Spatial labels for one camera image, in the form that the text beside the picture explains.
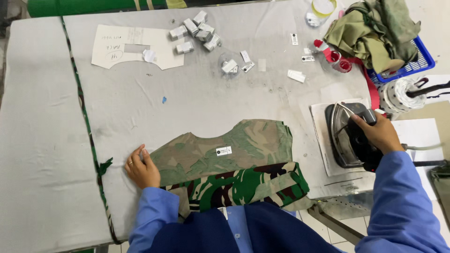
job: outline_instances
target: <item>green camouflage fabric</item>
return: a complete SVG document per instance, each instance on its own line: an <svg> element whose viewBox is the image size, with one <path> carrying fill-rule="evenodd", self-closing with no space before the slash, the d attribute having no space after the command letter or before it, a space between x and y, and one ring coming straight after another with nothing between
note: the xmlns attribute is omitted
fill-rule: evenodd
<svg viewBox="0 0 450 253"><path fill-rule="evenodd" d="M72 62L72 68L73 68L73 72L75 75L76 84L78 86L78 99L80 102L81 111L83 112L83 117L86 122L87 132L89 134L92 158L94 159L95 171L97 172L97 184L99 185L100 196L102 198L103 205L105 206L106 217L108 218L108 224L109 224L109 232L111 233L111 237L112 237L114 243L120 244L120 242L117 240L116 234L114 233L114 225L113 225L113 221L111 219L111 213L109 211L108 204L106 203L105 192L103 191L103 181L102 181L102 176L106 173L106 169L112 164L113 158L110 158L108 161L106 161L106 163L99 164L99 162L97 161L97 153L95 152L94 139L92 139L92 133L90 131L89 118L87 117L83 89L81 88L80 77L78 76L78 71L76 68L77 66L75 65L75 59L73 58L72 47L70 45L69 35L67 34L67 30L66 30L66 23L64 22L64 19L62 16L60 16L60 18L61 18L61 23L63 25L64 34L66 35L67 46L69 48L70 60Z"/></svg>
<svg viewBox="0 0 450 253"><path fill-rule="evenodd" d="M303 198L309 191L296 162L253 166L161 188L180 196L179 213L184 218L191 211L203 212L256 201L282 208Z"/></svg>
<svg viewBox="0 0 450 253"><path fill-rule="evenodd" d="M232 154L216 149L231 146ZM281 121L242 120L228 133L200 138L192 133L176 137L150 154L161 173L161 186L205 176L292 161L292 134Z"/></svg>

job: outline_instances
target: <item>black handle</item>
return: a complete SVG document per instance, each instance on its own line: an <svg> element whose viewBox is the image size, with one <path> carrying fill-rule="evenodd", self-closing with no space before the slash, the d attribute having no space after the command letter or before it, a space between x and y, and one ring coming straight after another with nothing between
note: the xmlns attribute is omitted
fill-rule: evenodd
<svg viewBox="0 0 450 253"><path fill-rule="evenodd" d="M450 81L448 83L445 83L445 84L438 84L438 85L430 86L428 88L421 89L421 90L407 91L406 95L408 97L410 97L410 98L415 98L417 96L420 96L420 95L423 95L423 94L427 94L427 93L432 92L432 91L445 89L445 88L450 88Z"/></svg>
<svg viewBox="0 0 450 253"><path fill-rule="evenodd" d="M362 119L364 119L369 126L375 126L377 123L377 117L375 116L375 112L372 109L367 109L357 114Z"/></svg>

